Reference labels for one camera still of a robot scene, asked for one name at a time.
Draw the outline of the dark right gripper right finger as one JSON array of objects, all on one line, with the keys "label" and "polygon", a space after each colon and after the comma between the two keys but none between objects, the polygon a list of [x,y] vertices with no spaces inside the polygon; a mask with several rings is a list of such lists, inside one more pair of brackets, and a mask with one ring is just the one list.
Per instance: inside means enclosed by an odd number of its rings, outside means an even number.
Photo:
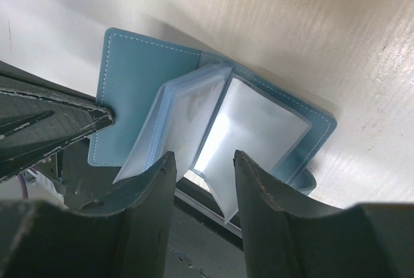
[{"label": "dark right gripper right finger", "polygon": [[234,155],[249,277],[412,277],[413,205],[329,206]]}]

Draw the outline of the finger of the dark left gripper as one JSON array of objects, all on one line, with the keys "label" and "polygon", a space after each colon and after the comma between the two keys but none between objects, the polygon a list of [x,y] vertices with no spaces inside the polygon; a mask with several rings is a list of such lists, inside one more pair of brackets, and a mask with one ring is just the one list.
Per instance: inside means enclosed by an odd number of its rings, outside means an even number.
[{"label": "finger of the dark left gripper", "polygon": [[113,124],[92,96],[1,63],[1,181]]}]

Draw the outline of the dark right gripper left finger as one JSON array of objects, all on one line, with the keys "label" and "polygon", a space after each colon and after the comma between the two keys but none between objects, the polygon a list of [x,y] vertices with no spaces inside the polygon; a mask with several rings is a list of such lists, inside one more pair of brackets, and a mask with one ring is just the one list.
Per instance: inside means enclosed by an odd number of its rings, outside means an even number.
[{"label": "dark right gripper left finger", "polygon": [[167,152],[82,209],[1,202],[2,277],[162,277],[176,185]]}]

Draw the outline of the blue leather card holder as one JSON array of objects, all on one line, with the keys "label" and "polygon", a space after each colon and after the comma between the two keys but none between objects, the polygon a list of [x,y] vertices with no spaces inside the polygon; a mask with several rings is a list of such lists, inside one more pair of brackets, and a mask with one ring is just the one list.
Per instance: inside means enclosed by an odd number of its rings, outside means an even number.
[{"label": "blue leather card holder", "polygon": [[88,162],[118,167],[116,181],[175,154],[177,178],[194,173],[224,221],[237,214],[233,156],[309,194],[307,164],[335,118],[224,56],[118,28],[105,32],[96,102],[114,124],[95,133]]}]

